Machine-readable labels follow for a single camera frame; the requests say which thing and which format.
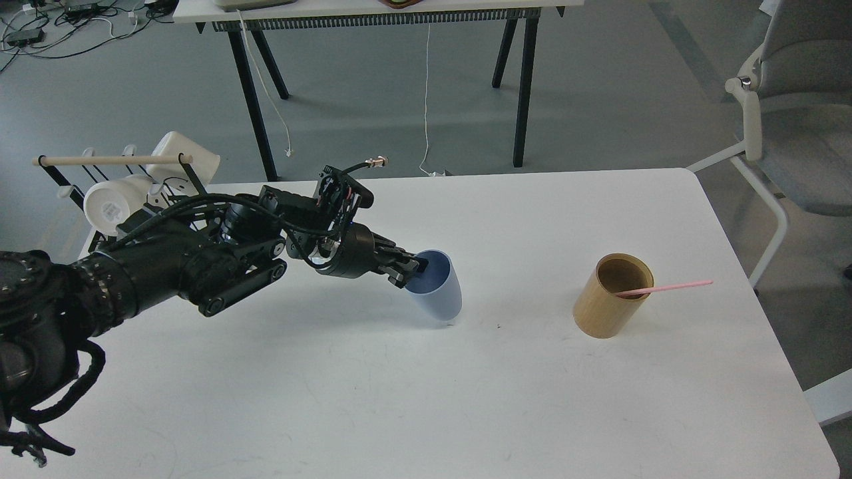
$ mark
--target pink straw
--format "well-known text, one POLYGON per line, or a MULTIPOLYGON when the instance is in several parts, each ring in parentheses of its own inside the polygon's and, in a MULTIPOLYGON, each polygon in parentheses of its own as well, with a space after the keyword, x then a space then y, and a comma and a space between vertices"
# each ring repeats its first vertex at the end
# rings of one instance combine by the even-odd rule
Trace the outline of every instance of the pink straw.
POLYGON ((649 292, 657 292, 657 291, 669 291, 669 290, 679 290, 681 288, 692 288, 695 286, 707 286, 712 285, 713 280, 702 280, 702 281, 693 281, 691 283, 680 283, 677 285, 668 285, 668 286, 655 286, 653 288, 640 288, 637 290, 629 290, 615 293, 617 297, 628 297, 628 296, 637 296, 646 294, 649 292))

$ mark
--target wooden cup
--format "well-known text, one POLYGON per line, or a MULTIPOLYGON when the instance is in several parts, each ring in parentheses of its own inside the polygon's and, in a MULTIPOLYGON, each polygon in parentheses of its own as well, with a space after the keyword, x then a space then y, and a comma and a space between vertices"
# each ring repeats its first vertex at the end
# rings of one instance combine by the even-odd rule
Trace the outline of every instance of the wooden cup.
POLYGON ((624 253, 606 255, 597 262, 574 304, 574 322, 593 338, 611 338, 650 296, 617 297, 615 293, 652 286, 651 269, 638 258, 624 253))

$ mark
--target black robotic arm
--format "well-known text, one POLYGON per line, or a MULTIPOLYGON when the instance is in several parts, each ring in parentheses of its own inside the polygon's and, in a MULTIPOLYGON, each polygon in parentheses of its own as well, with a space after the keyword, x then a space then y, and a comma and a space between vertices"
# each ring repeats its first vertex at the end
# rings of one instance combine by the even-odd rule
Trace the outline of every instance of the black robotic arm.
POLYGON ((69 265, 43 251, 0 251, 0 446, 46 464, 44 449, 74 449, 40 427, 66 413, 95 383, 103 350, 89 339, 173 296, 215 315, 280 279, 284 251, 320 274, 386 274, 401 288, 425 260, 353 222, 372 193, 326 166, 312 198, 264 186, 255 196, 202 194, 166 209, 145 205, 118 237, 69 265), (78 377, 78 352, 92 356, 78 377), (73 382, 53 406, 32 408, 73 382), (26 431, 11 432, 13 418, 26 431))

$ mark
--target white tabletop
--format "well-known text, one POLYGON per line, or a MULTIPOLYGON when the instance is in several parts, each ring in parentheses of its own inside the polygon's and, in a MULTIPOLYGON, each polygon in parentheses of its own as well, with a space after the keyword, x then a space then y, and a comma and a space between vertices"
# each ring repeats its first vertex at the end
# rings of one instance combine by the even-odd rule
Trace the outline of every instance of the white tabletop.
MULTIPOLYGON (((523 9, 582 5, 584 0, 424 0, 404 9, 392 9, 378 0, 298 0, 289 5, 246 10, 247 20, 331 15, 396 14, 486 9, 523 9)), ((211 0, 181 0, 175 10, 175 23, 239 20, 211 0)))
POLYGON ((290 260, 220 315, 172 299, 97 338, 101 380, 46 425, 77 455, 38 471, 9 455, 0 476, 838 477, 693 174, 363 183, 376 202, 356 221, 452 257, 455 326, 383 277, 290 260), (614 251, 658 284, 715 284, 655 293, 618 336, 590 338, 571 307, 614 251))

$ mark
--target blue cup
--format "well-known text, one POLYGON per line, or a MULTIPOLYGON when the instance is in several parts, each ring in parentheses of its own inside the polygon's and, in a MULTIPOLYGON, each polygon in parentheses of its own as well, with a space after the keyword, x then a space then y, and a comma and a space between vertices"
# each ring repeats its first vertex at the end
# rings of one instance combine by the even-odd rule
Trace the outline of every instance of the blue cup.
POLYGON ((449 321, 462 310, 462 289, 450 257, 443 251, 421 251, 417 258, 429 265, 416 273, 406 285, 406 291, 418 306, 437 320, 449 321))

